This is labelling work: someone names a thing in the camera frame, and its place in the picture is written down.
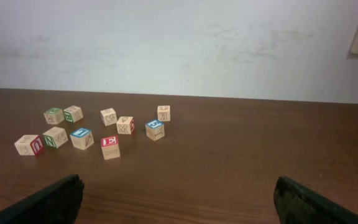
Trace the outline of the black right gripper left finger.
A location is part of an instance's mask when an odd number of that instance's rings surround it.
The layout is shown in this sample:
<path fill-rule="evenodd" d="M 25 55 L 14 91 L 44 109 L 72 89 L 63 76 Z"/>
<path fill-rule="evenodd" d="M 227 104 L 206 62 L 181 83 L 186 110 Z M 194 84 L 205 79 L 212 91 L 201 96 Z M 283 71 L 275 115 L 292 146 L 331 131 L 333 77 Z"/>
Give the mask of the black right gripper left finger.
<path fill-rule="evenodd" d="M 84 183 L 71 174 L 0 211 L 0 223 L 73 224 L 83 199 Z"/>

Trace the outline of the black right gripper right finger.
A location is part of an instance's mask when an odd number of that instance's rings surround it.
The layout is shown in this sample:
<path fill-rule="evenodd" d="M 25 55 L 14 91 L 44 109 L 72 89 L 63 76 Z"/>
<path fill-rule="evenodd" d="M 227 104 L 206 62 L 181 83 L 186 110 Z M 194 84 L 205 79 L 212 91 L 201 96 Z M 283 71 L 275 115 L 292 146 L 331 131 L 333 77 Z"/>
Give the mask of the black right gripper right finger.
<path fill-rule="evenodd" d="M 358 214 L 286 176 L 278 178 L 273 201 L 281 224 L 358 224 Z"/>

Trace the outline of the wooden block red U side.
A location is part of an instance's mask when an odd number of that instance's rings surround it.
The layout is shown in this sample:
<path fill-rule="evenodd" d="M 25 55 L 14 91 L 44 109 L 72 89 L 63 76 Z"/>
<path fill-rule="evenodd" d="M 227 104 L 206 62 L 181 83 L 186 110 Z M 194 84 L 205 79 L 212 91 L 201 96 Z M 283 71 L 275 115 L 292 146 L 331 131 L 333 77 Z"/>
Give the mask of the wooden block red U side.
<path fill-rule="evenodd" d="M 14 145 L 21 156 L 36 156 L 44 149 L 40 136 L 36 134 L 25 134 Z"/>

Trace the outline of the green N wooden block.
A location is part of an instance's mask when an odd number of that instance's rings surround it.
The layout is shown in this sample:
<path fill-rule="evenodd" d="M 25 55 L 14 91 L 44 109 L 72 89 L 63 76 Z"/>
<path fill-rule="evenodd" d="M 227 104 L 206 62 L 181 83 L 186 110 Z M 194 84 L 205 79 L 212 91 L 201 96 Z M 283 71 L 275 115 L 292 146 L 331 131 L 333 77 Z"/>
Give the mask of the green N wooden block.
<path fill-rule="evenodd" d="M 43 133 L 43 138 L 47 146 L 59 148 L 68 141 L 68 136 L 64 128 L 52 127 Z"/>

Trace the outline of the blue I wooden block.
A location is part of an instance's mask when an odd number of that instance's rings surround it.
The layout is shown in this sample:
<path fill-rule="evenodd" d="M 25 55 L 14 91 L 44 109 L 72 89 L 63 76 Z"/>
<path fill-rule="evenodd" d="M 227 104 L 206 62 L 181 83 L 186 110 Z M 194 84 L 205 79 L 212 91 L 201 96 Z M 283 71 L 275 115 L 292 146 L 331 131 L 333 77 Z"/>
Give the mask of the blue I wooden block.
<path fill-rule="evenodd" d="M 86 150 L 94 144 L 94 137 L 90 129 L 79 128 L 70 134 L 73 146 L 77 149 Z"/>

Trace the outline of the red E wooden block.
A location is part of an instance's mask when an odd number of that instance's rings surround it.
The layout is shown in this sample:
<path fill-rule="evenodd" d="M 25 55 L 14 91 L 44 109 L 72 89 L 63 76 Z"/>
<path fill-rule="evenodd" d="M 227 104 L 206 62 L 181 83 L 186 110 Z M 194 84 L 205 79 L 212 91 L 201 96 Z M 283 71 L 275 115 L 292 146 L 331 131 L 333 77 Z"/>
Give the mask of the red E wooden block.
<path fill-rule="evenodd" d="M 101 139 L 101 149 L 105 160 L 121 156 L 117 136 L 110 136 Z"/>

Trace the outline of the blue 5 wooden block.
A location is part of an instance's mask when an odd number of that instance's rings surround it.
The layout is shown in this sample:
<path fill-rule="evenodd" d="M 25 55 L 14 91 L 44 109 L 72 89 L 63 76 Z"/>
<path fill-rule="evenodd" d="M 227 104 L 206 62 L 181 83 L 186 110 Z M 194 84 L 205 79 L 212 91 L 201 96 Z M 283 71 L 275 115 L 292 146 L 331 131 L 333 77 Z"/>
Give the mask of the blue 5 wooden block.
<path fill-rule="evenodd" d="M 153 141 L 156 141 L 165 136 L 164 123 L 154 119 L 145 124 L 146 135 Z"/>

